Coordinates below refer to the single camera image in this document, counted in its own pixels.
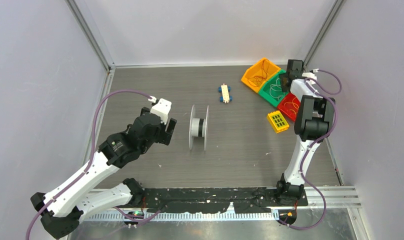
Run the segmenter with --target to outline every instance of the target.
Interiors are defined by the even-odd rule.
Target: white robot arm
[[[286,73],[280,75],[282,90],[291,92],[300,101],[294,124],[296,145],[289,166],[277,182],[276,198],[283,204],[288,204],[301,198],[305,184],[301,173],[306,174],[311,159],[321,141],[313,143],[316,139],[325,135],[333,124],[334,109],[330,102],[307,86],[308,84],[312,87],[315,82],[306,81],[306,78],[317,80],[317,77],[311,72],[304,73],[303,68],[303,61],[290,59],[287,62]]]
[[[91,196],[86,195],[102,180],[146,153],[153,143],[170,144],[177,123],[171,118],[167,126],[171,102],[161,98],[153,104],[150,110],[147,107],[142,108],[140,116],[125,131],[110,135],[94,153],[88,171],[42,212],[40,221],[54,238],[68,235],[86,217],[95,213],[125,204],[138,205],[141,202],[143,189],[133,178],[124,180],[114,188]],[[88,162],[52,191],[35,193],[31,197],[34,208],[39,211],[81,175],[87,165]]]

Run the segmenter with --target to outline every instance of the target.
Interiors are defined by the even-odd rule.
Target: metal plate
[[[320,209],[298,209],[296,226],[310,226],[322,214]],[[70,240],[100,238],[107,240],[355,240],[356,235],[346,209],[329,209],[317,227],[298,231],[275,220],[233,221],[154,221],[131,229],[122,221],[85,221]]]

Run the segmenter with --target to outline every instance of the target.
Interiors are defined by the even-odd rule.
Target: cable
[[[280,98],[283,97],[282,87],[280,86],[280,83],[277,83],[279,80],[280,80],[280,79],[277,78],[277,79],[275,80],[275,84],[271,84],[271,85],[269,86],[269,95],[270,95],[272,98],[277,99],[277,101],[279,101]],[[273,96],[273,94],[271,93],[271,90],[273,90],[274,92],[280,92],[280,93],[282,93],[282,94],[281,94],[281,95],[278,95],[278,96]]]
[[[331,72],[329,72],[329,71],[322,70],[322,69],[315,69],[315,70],[312,70],[311,72],[313,72],[313,73],[314,73],[314,72],[322,72],[322,73],[326,73],[326,74],[332,75],[332,76],[337,80],[337,83],[339,84],[339,90],[338,90],[337,92],[329,92],[329,91],[327,91],[321,84],[319,84],[319,82],[318,82],[317,80],[312,79],[312,78],[310,78],[310,77],[309,77],[309,79],[312,80],[312,81],[314,81],[314,82],[321,88],[321,90],[323,90],[326,94],[337,95],[337,94],[341,93],[341,91],[342,91],[342,82],[341,82],[341,80],[338,78],[338,76],[336,76],[334,73],[331,73]]]
[[[302,177],[302,179],[303,179],[308,185],[310,185],[313,189],[315,189],[315,190],[320,194],[321,199],[322,199],[322,202],[323,202],[323,204],[324,204],[324,208],[323,208],[323,212],[322,212],[322,215],[321,215],[320,219],[319,219],[314,225],[312,225],[312,226],[307,226],[307,227],[293,226],[293,225],[287,224],[285,221],[279,220],[280,223],[282,223],[282,224],[284,224],[284,225],[288,225],[289,228],[291,228],[291,229],[296,229],[296,230],[308,230],[308,229],[315,228],[316,226],[318,226],[318,225],[324,220],[324,217],[326,216],[326,211],[327,211],[326,198],[324,197],[323,193],[322,193],[314,184],[312,184],[310,181],[308,181],[308,179],[305,177],[304,171],[303,171],[303,166],[304,166],[305,159],[307,158],[308,153],[310,152],[311,148],[312,148],[316,143],[318,143],[319,141],[321,141],[321,140],[327,138],[328,136],[330,136],[330,134],[331,134],[331,133],[333,132],[333,130],[335,129],[336,123],[338,122],[338,109],[336,108],[335,103],[334,103],[329,97],[327,97],[327,96],[325,96],[325,95],[319,93],[316,89],[314,89],[314,88],[309,84],[308,81],[309,81],[309,80],[314,81],[324,92],[326,92],[326,93],[328,93],[328,94],[330,94],[330,95],[337,95],[337,94],[339,94],[339,93],[342,91],[342,83],[341,83],[341,80],[340,80],[336,75],[334,75],[333,73],[328,72],[328,71],[325,71],[325,70],[318,70],[318,71],[319,71],[319,72],[323,72],[323,73],[330,74],[330,75],[332,75],[333,77],[335,77],[336,80],[337,80],[337,82],[339,83],[339,91],[337,91],[336,93],[334,93],[334,92],[332,93],[332,92],[325,91],[324,88],[323,88],[323,86],[322,86],[321,84],[319,84],[317,80],[315,80],[315,79],[313,79],[313,78],[310,78],[310,77],[305,78],[305,85],[306,85],[313,93],[315,93],[315,94],[317,94],[318,96],[320,96],[320,97],[326,99],[326,100],[331,104],[331,106],[333,107],[333,110],[334,110],[334,121],[333,121],[333,124],[331,125],[330,130],[329,130],[326,134],[324,134],[323,136],[320,136],[319,138],[317,138],[316,140],[314,140],[314,141],[308,146],[308,150],[305,151],[305,153],[303,154],[303,157],[302,157],[302,161],[300,162],[300,165],[299,165],[299,172],[300,172],[300,176]]]
[[[53,202],[56,201],[57,198],[59,198],[59,196],[61,196],[63,193],[65,193],[68,189],[70,189],[76,182],[78,182],[90,169],[90,167],[92,166],[93,160],[95,158],[95,148],[96,148],[96,142],[95,142],[95,132],[96,132],[96,121],[98,119],[98,115],[99,115],[99,111],[101,110],[102,105],[104,104],[104,102],[111,96],[116,95],[116,94],[120,94],[120,93],[135,93],[135,94],[139,94],[142,95],[148,99],[152,99],[152,97],[142,91],[138,91],[138,90],[134,90],[134,89],[121,89],[121,90],[117,90],[117,91],[113,91],[111,93],[109,93],[108,95],[106,95],[104,98],[102,98],[102,100],[100,101],[99,105],[97,105],[96,107],[96,111],[94,113],[93,116],[93,122],[91,125],[91,156],[90,156],[90,160],[87,163],[87,166],[85,167],[84,171],[78,175],[70,184],[68,184],[66,187],[64,187],[61,191],[59,191],[56,195],[54,195],[52,197],[52,199],[50,199],[38,212],[37,214],[32,218],[30,224],[28,225],[27,228],[27,232],[25,234],[25,240],[30,240],[30,234],[31,234],[31,230],[33,228],[34,223],[37,221],[37,219],[39,218],[39,216],[43,213],[44,210],[46,210]]]
[[[140,225],[143,224],[147,224],[150,220],[152,220],[154,217],[156,217],[158,214],[160,214],[161,210],[156,211],[154,214],[152,214],[150,217],[145,218],[145,219],[135,219],[130,217],[127,213],[123,212],[121,209],[119,209],[118,207],[114,207],[114,209],[116,209],[120,214],[122,214],[126,219],[133,221],[133,222],[137,222]]]
[[[264,63],[266,62],[266,61],[268,61],[267,59],[264,59],[263,61],[262,61],[262,65],[261,65],[261,74],[262,75],[255,75],[255,76],[253,76],[253,77],[250,77],[250,78],[248,78],[247,79],[247,82],[250,84],[250,85],[252,85],[253,87],[259,87],[263,82],[265,82],[266,80],[267,80],[267,78],[268,78],[268,69],[270,68],[270,64],[267,62],[267,69],[265,70],[264,69]]]

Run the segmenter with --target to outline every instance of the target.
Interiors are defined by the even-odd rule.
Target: gray wood-grain surface
[[[247,66],[202,66],[117,69],[111,92],[133,88],[172,102],[170,117],[177,125],[169,146],[154,144],[139,159],[101,182],[112,188],[126,178],[135,178],[148,188],[260,187],[275,186],[287,168],[295,148],[293,125],[276,134],[267,114],[276,110],[244,85],[240,79]],[[231,86],[233,101],[219,101],[218,87]],[[207,150],[195,139],[189,150],[189,120],[192,105],[196,117],[204,118],[209,105]],[[108,100],[98,138],[126,129],[150,107],[142,96],[121,93]],[[337,185],[332,160],[323,143],[307,173],[315,185]]]

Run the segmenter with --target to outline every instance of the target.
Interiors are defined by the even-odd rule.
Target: spool
[[[206,107],[206,117],[203,118],[195,118],[196,110],[195,105],[191,107],[190,113],[190,126],[189,126],[189,148],[192,150],[193,148],[193,139],[195,137],[204,138],[205,146],[204,150],[207,150],[207,132],[208,132],[208,112],[210,110],[210,106]]]

